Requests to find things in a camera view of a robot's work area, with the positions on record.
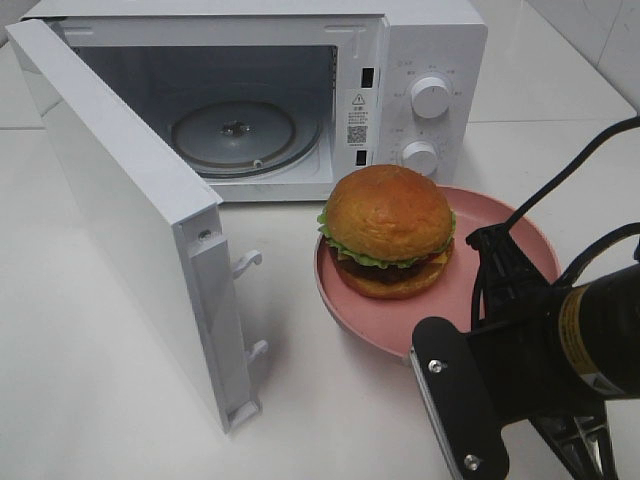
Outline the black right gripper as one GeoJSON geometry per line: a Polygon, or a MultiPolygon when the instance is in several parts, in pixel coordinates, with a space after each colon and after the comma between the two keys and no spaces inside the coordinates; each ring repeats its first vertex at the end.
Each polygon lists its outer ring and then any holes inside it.
{"type": "Polygon", "coordinates": [[[467,239],[480,268],[466,339],[499,426],[529,420],[575,479],[617,476],[605,403],[639,396],[639,267],[577,280],[638,234],[637,223],[611,231],[553,282],[501,226],[467,239]]]}

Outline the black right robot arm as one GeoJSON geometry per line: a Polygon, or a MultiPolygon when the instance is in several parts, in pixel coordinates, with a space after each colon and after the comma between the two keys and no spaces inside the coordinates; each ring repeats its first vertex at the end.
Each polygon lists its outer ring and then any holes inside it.
{"type": "Polygon", "coordinates": [[[639,396],[639,267],[577,280],[638,233],[604,235],[553,282],[503,225],[466,238],[480,258],[466,339],[498,423],[529,420],[575,479],[617,476],[605,403],[639,396]]]}

